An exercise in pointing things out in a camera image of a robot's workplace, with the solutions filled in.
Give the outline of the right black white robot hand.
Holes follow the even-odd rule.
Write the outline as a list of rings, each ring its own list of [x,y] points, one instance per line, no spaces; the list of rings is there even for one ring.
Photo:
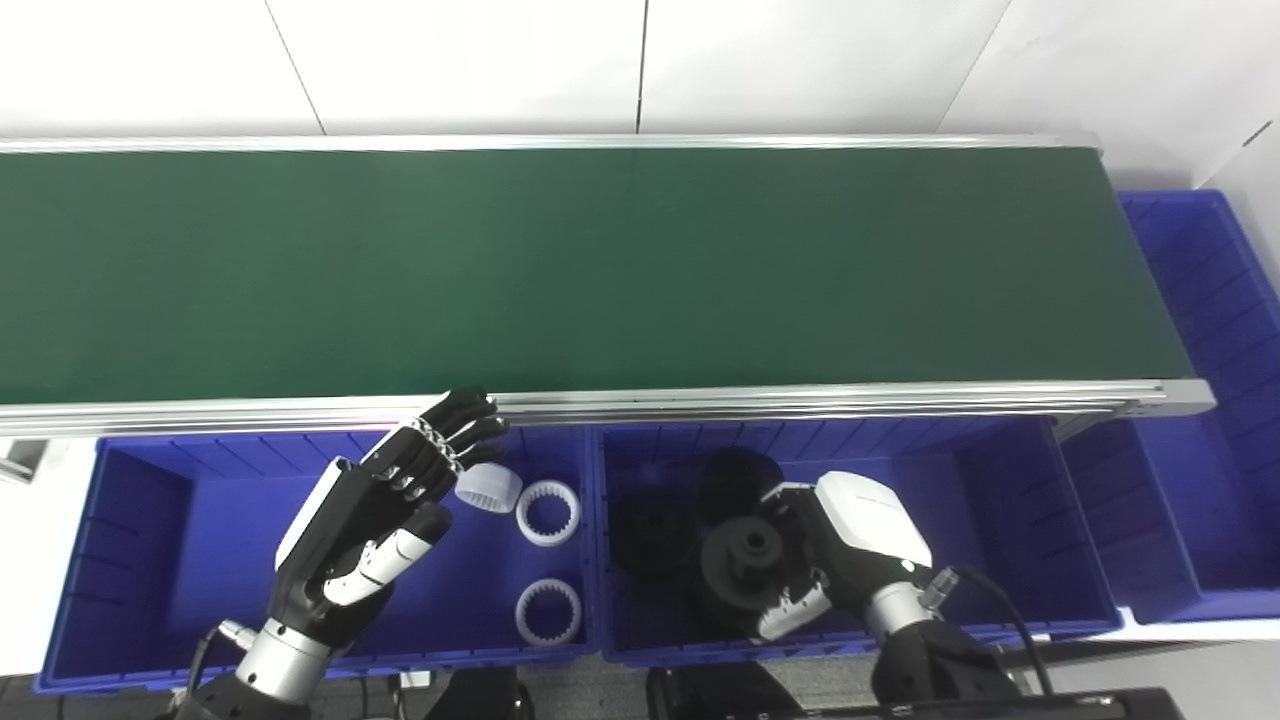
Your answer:
[[[936,620],[922,602],[933,553],[896,492],[851,471],[812,484],[783,482],[753,511],[780,536],[777,591],[748,625],[751,641],[778,641],[827,612],[845,612],[878,647]]]

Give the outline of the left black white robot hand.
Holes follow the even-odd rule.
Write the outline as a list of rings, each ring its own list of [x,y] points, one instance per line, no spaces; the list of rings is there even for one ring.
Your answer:
[[[508,427],[484,388],[452,389],[362,459],[333,459],[276,551],[269,634],[349,647],[451,529],[444,497],[502,456]]]

